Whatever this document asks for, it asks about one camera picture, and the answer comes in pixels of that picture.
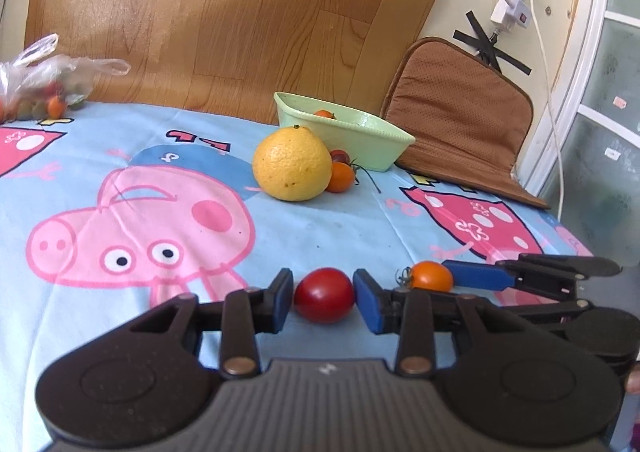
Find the person's right hand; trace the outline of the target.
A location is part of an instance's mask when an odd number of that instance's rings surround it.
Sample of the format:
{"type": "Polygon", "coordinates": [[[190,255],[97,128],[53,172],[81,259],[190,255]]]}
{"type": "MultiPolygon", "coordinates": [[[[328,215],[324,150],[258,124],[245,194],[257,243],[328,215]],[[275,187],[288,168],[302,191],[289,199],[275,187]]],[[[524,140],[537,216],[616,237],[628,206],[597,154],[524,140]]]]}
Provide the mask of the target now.
{"type": "Polygon", "coordinates": [[[626,391],[628,394],[634,394],[635,396],[639,396],[640,394],[640,363],[637,362],[632,370],[629,372],[629,375],[625,384],[626,391]]]}

